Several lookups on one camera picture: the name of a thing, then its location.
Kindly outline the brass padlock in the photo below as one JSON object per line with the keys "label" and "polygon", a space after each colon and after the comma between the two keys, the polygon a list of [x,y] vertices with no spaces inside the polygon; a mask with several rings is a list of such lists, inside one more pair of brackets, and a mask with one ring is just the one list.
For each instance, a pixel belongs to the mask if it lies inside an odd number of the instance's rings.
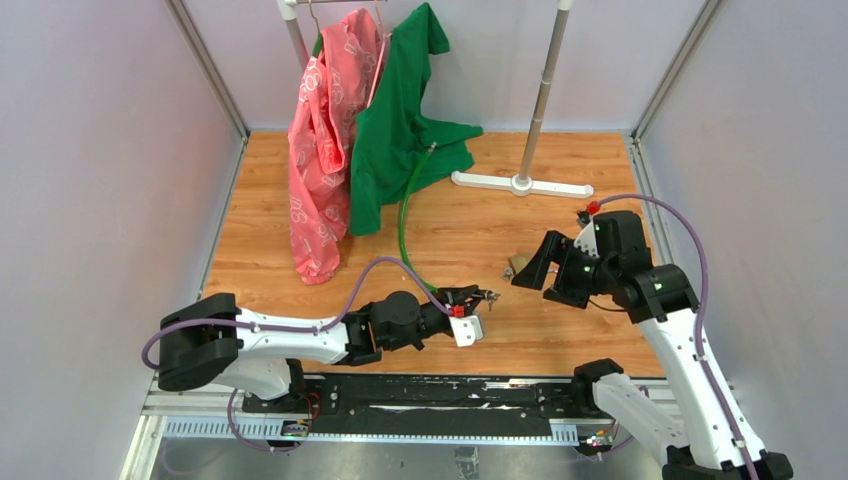
{"label": "brass padlock", "polygon": [[507,266],[505,267],[502,278],[505,281],[511,281],[512,278],[522,271],[532,259],[532,255],[529,253],[518,253],[511,255],[507,260]]}

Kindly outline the green cable lock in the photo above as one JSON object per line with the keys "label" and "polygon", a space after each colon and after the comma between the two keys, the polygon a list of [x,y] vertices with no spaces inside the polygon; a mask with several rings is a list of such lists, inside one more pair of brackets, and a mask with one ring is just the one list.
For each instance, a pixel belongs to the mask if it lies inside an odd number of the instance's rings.
{"label": "green cable lock", "polygon": [[406,225],[408,218],[408,210],[409,210],[409,202],[410,198],[415,191],[415,184],[421,175],[424,167],[426,166],[427,161],[433,154],[434,150],[437,147],[437,143],[433,142],[426,151],[419,158],[418,163],[412,171],[412,174],[408,180],[406,185],[404,195],[399,204],[399,212],[398,212],[398,226],[397,226],[397,240],[398,240],[398,248],[400,252],[400,257],[403,263],[409,267],[413,273],[415,273],[419,279],[423,282],[424,286],[427,288],[429,292],[435,292],[437,288],[424,280],[415,270],[412,265],[412,262],[409,258],[407,247],[406,247]]}

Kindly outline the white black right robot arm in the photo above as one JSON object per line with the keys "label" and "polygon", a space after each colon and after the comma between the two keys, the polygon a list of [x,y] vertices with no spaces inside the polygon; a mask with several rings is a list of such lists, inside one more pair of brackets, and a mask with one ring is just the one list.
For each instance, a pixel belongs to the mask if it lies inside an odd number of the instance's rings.
{"label": "white black right robot arm", "polygon": [[579,235],[548,231],[512,285],[581,309],[594,296],[610,296],[651,346],[682,418],[657,406],[609,358],[575,368],[575,411],[616,420],[652,454],[665,479],[792,478],[788,457],[765,446],[732,400],[699,327],[694,289],[680,267],[654,265],[640,216],[612,211],[579,217]]}

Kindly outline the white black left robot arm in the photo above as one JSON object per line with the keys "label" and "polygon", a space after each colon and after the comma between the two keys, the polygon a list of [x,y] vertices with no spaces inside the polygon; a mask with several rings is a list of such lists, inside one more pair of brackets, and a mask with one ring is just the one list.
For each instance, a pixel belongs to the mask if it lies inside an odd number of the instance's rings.
{"label": "white black left robot arm", "polygon": [[426,303],[396,291],[340,317],[300,319],[240,308],[234,294],[219,293],[163,318],[142,358],[163,391],[226,386],[293,413],[306,400],[302,361],[367,365],[386,352],[422,350],[435,335],[470,347],[484,337],[478,306],[497,298],[477,285],[439,289]]}

